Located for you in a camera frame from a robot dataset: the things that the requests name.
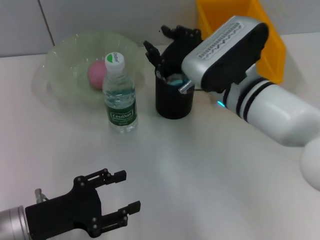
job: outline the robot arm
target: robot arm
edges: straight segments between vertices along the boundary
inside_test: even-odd
[[[112,175],[105,168],[76,177],[70,192],[53,199],[47,199],[37,189],[37,204],[25,209],[20,206],[0,212],[0,240],[46,240],[73,229],[83,229],[90,237],[96,238],[125,227],[128,215],[140,211],[140,201],[102,215],[96,188],[119,183],[126,178],[124,170]]]
[[[232,17],[184,58],[181,69],[190,80],[180,92],[201,86],[279,144],[304,147],[302,175],[320,191],[320,111],[257,74],[268,34],[254,18]]]

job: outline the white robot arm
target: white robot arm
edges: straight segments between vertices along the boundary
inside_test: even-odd
[[[215,96],[230,111],[287,147],[304,147],[300,169],[320,191],[320,111],[261,77],[256,61],[268,39],[266,24],[234,16],[182,62],[190,81]]]

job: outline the yellow plastic container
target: yellow plastic container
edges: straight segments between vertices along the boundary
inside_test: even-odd
[[[232,16],[248,16],[266,23],[269,38],[257,62],[258,73],[280,84],[285,71],[286,47],[258,0],[196,0],[202,39],[209,37]]]

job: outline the bottle cap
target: bottle cap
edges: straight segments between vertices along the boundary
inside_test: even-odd
[[[117,74],[123,72],[125,69],[125,58],[119,52],[111,52],[109,53],[105,59],[105,68],[107,72]]]

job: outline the bottle label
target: bottle label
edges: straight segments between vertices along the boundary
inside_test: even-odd
[[[110,122],[117,126],[129,125],[137,118],[136,101],[131,106],[122,109],[112,108],[107,105],[106,111]]]

